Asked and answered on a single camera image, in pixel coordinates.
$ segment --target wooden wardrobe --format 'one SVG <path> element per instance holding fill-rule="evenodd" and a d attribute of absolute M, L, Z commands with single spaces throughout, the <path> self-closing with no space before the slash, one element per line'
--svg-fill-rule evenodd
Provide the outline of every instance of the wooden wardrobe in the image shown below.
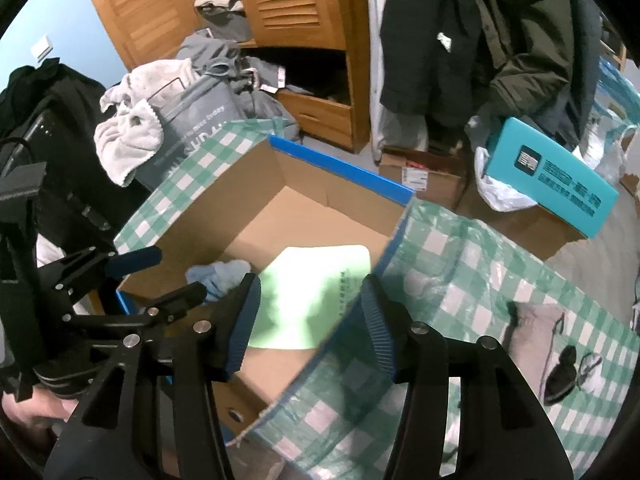
<path fill-rule="evenodd" d="M 170 59 L 205 22 L 194 0 L 92 0 L 130 70 Z M 298 47 L 344 53 L 348 104 L 280 90 L 276 97 L 313 136 L 348 150 L 369 140 L 367 0 L 242 0 L 254 38 L 243 48 Z"/>

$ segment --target light blue cloth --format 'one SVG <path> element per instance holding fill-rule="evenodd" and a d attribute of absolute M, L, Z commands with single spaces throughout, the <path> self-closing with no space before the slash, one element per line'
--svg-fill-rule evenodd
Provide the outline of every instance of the light blue cloth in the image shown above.
<path fill-rule="evenodd" d="M 208 266 L 193 266 L 187 270 L 187 283 L 202 283 L 207 287 L 207 303 L 217 301 L 233 288 L 240 285 L 244 275 L 251 272 L 251 265 L 244 260 L 228 263 L 215 262 Z"/>

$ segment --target screw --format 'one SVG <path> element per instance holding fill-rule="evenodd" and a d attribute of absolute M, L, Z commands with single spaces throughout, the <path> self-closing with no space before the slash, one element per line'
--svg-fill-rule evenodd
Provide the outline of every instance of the screw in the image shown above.
<path fill-rule="evenodd" d="M 211 330 L 211 323 L 206 319 L 203 319 L 202 321 L 196 321 L 196 323 L 194 323 L 193 325 L 193 329 L 198 334 L 204 334 L 205 332 Z"/>
<path fill-rule="evenodd" d="M 411 323 L 411 332 L 417 335 L 426 334 L 429 331 L 429 325 L 421 321 L 414 321 Z"/>
<path fill-rule="evenodd" d="M 127 348 L 133 348 L 140 342 L 140 336 L 138 334 L 129 334 L 122 340 L 122 342 Z"/>
<path fill-rule="evenodd" d="M 478 342 L 487 350 L 495 350 L 498 348 L 498 342 L 491 336 L 483 335 Z"/>

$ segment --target olive green jacket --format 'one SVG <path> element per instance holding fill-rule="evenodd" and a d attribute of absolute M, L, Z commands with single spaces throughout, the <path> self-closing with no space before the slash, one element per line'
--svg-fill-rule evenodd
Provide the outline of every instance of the olive green jacket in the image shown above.
<path fill-rule="evenodd" d="M 482 100 L 498 117 L 535 115 L 571 81 L 574 32 L 570 1 L 476 1 L 486 39 L 483 47 L 489 53 L 478 61 L 484 67 L 477 73 L 484 74 L 488 85 Z"/>

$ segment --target drawer handle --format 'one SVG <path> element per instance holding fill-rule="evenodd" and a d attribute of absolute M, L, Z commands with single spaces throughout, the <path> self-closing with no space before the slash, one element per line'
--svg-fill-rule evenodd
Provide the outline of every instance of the drawer handle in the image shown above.
<path fill-rule="evenodd" d="M 298 115 L 300 117 L 302 117 L 302 118 L 305 118 L 305 119 L 311 119 L 312 121 L 315 121 L 316 123 L 320 122 L 320 119 L 318 119 L 317 117 L 313 117 L 313 115 L 303 114 L 303 113 L 299 113 Z"/>

